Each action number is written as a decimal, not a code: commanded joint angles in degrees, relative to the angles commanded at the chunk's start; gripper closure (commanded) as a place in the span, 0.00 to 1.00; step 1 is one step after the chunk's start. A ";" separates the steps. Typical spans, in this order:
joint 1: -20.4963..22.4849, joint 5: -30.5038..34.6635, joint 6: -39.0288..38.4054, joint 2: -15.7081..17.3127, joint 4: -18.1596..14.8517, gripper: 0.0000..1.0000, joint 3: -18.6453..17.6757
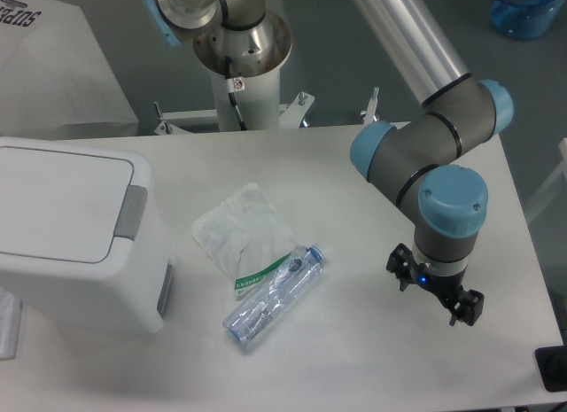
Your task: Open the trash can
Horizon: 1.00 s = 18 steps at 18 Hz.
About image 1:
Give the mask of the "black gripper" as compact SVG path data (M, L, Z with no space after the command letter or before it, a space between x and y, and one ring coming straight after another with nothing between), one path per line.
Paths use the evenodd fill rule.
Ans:
M418 263L404 244L394 248L386 263L386 270L399 281L401 292L415 284L437 297L451 314L450 326L457 322L473 326L483 312L484 295L462 288L467 267L467 259L451 263L435 260Z

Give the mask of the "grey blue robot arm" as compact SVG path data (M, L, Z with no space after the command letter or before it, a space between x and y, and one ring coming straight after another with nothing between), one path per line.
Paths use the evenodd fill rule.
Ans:
M198 59L221 84L216 98L226 131L276 128L276 99L245 99L245 84L288 58L291 35L266 0L143 0L171 46L192 41ZM488 189L458 159L505 129L514 114L507 90L476 81L423 0L354 0L400 71L423 116L402 128L368 119L352 142L353 166L415 227L386 268L401 288L432 293L453 322L474 324L484 297L462 279L487 209Z

